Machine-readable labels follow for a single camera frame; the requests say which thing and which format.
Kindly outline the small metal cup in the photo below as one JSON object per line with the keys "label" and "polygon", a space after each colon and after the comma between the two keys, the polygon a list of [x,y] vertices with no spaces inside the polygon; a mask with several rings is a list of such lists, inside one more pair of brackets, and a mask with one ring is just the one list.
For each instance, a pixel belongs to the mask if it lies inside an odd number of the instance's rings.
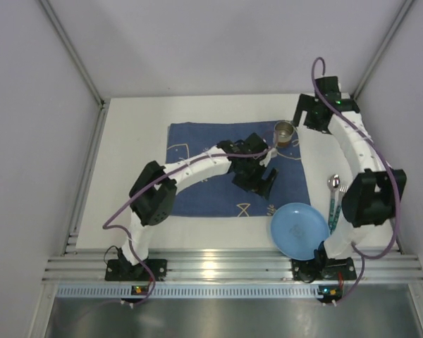
{"label": "small metal cup", "polygon": [[278,148],[286,148],[292,141],[295,127],[290,121],[281,120],[274,125],[274,145]]}

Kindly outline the blue cloth placemat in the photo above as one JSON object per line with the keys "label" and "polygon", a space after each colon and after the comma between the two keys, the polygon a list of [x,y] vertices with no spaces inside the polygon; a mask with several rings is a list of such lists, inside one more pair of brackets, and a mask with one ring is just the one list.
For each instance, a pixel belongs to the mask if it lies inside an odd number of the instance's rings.
{"label": "blue cloth placemat", "polygon": [[[166,162],[196,156],[220,141],[244,140],[253,132],[273,143],[275,121],[255,123],[176,123],[168,127]],[[278,170],[268,199],[246,192],[232,183],[232,175],[212,177],[180,192],[173,205],[172,215],[194,218],[234,218],[273,215],[275,210],[289,203],[309,204],[309,193],[301,161],[300,140],[293,133],[290,144],[278,149],[268,171]]]}

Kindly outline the light blue plastic plate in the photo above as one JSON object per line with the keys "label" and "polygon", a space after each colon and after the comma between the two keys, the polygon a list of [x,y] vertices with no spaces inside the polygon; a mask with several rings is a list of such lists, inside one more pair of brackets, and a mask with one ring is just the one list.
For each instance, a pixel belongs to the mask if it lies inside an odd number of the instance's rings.
{"label": "light blue plastic plate", "polygon": [[297,261],[309,261],[319,245],[330,237],[330,230],[317,209],[307,204],[290,203],[272,216],[270,234],[282,254]]}

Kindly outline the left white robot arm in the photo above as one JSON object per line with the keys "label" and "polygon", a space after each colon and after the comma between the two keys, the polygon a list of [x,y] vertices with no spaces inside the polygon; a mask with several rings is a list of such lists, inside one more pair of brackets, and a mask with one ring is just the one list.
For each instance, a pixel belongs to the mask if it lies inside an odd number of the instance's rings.
{"label": "left white robot arm", "polygon": [[132,186],[130,226],[118,259],[130,267],[148,257],[151,228],[165,221],[178,193],[209,178],[232,174],[232,183],[246,192],[269,198],[277,169],[263,176],[277,155],[258,134],[245,140],[225,140],[205,152],[174,163],[148,163]]}

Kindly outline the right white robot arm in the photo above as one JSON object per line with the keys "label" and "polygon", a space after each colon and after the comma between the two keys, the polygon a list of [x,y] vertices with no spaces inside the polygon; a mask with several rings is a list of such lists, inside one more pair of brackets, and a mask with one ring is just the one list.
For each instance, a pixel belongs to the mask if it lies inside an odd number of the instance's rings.
{"label": "right white robot arm", "polygon": [[376,150],[360,108],[341,94],[336,76],[313,78],[314,94],[302,94],[293,125],[329,134],[348,162],[352,182],[332,218],[332,231],[322,244],[327,258],[341,258],[354,246],[378,234],[394,246],[400,202],[407,182],[402,169],[393,169]]}

